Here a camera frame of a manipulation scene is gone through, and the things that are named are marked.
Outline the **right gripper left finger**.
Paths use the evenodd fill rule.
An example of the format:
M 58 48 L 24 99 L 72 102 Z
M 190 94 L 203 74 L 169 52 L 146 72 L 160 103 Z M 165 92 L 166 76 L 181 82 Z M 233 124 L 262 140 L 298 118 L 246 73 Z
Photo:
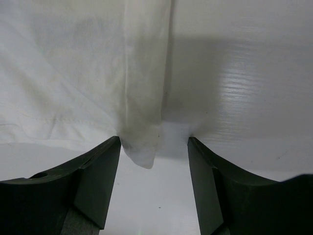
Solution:
M 30 178 L 1 181 L 1 234 L 99 234 L 107 219 L 120 149 L 120 138 L 114 136 Z

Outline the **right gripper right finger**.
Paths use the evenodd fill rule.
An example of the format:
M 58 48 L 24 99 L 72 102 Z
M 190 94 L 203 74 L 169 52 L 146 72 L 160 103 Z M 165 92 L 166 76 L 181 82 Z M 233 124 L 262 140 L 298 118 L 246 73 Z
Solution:
M 312 234 L 312 175 L 278 182 L 236 166 L 195 137 L 187 147 L 201 234 Z

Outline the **white tank top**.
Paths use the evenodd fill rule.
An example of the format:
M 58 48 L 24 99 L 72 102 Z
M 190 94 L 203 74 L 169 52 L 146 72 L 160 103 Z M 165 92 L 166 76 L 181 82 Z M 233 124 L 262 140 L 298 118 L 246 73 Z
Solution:
M 152 168 L 172 3 L 3 0 L 0 141 L 87 150 L 113 135 Z

